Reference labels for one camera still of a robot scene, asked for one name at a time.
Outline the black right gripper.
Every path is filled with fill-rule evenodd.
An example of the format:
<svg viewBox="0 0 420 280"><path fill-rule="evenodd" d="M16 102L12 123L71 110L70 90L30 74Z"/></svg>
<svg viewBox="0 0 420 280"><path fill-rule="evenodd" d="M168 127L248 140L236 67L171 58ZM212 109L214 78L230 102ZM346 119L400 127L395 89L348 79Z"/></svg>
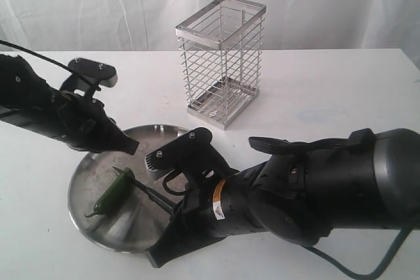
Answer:
<svg viewBox="0 0 420 280"><path fill-rule="evenodd" d="M161 237L148 248L151 265L160 268L223 237L266 232L249 207L249 193L261 171L216 174L190 188Z"/></svg>

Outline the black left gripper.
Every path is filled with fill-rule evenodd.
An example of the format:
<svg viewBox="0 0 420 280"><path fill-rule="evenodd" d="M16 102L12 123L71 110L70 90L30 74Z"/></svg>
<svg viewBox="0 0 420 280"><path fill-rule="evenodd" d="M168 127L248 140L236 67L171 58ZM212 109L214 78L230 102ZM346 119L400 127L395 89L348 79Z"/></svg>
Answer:
<svg viewBox="0 0 420 280"><path fill-rule="evenodd" d="M56 89L45 97L45 136L76 151L134 155L139 145L106 115L101 101Z"/></svg>

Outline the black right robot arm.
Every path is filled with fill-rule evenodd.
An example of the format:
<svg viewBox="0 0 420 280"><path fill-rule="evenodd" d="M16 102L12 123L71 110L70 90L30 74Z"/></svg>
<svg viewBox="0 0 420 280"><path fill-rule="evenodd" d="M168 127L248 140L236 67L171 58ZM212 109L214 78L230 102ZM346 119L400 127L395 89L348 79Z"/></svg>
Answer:
<svg viewBox="0 0 420 280"><path fill-rule="evenodd" d="M382 271L419 228L419 135L412 130L362 129L310 143L251 137L269 159L243 171L228 165L212 137L196 128L146 158L165 182L180 174L188 182L146 251L156 268L233 235L269 231L315 251L334 229L398 230Z"/></svg>

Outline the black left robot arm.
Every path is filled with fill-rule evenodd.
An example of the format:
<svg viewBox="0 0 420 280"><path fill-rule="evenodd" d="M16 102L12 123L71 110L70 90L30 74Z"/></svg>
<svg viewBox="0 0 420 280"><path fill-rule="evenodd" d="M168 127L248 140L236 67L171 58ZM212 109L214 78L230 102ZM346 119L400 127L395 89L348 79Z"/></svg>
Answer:
<svg viewBox="0 0 420 280"><path fill-rule="evenodd" d="M94 97L117 83L116 69L75 58L59 89L38 76L21 56L1 55L1 121L65 143L76 151L119 151L132 155L138 141L126 135Z"/></svg>

